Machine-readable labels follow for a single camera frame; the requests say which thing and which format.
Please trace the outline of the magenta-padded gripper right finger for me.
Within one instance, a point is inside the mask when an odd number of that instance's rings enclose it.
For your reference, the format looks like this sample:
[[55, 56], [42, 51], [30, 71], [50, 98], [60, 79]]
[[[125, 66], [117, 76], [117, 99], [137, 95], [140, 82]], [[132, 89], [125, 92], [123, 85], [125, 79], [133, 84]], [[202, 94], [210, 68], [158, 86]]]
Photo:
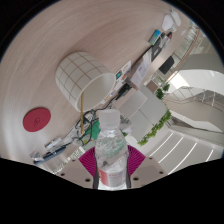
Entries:
[[167, 172], [152, 156], [146, 157], [133, 146], [128, 146], [128, 150], [128, 189], [143, 187], [167, 175]]

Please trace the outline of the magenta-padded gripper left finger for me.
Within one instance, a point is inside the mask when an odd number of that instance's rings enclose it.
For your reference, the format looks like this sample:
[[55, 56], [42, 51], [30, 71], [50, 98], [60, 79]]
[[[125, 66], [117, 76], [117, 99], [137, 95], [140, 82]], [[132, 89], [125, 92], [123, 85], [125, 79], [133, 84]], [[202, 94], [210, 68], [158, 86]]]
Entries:
[[95, 149], [91, 148], [79, 159], [72, 159], [59, 172], [59, 177], [84, 188], [98, 188], [98, 171]]

